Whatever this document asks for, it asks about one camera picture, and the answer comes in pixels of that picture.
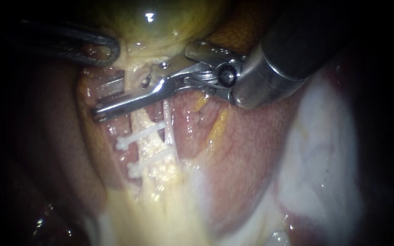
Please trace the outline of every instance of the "yellow fat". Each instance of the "yellow fat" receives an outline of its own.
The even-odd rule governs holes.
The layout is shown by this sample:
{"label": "yellow fat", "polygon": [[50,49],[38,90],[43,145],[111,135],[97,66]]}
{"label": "yellow fat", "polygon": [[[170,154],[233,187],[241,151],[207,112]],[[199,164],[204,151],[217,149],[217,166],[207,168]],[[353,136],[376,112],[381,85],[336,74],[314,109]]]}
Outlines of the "yellow fat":
{"label": "yellow fat", "polygon": [[228,110],[226,108],[221,109],[206,140],[208,143],[206,151],[209,153],[207,156],[211,156],[218,151],[220,141],[226,131],[227,118]]}

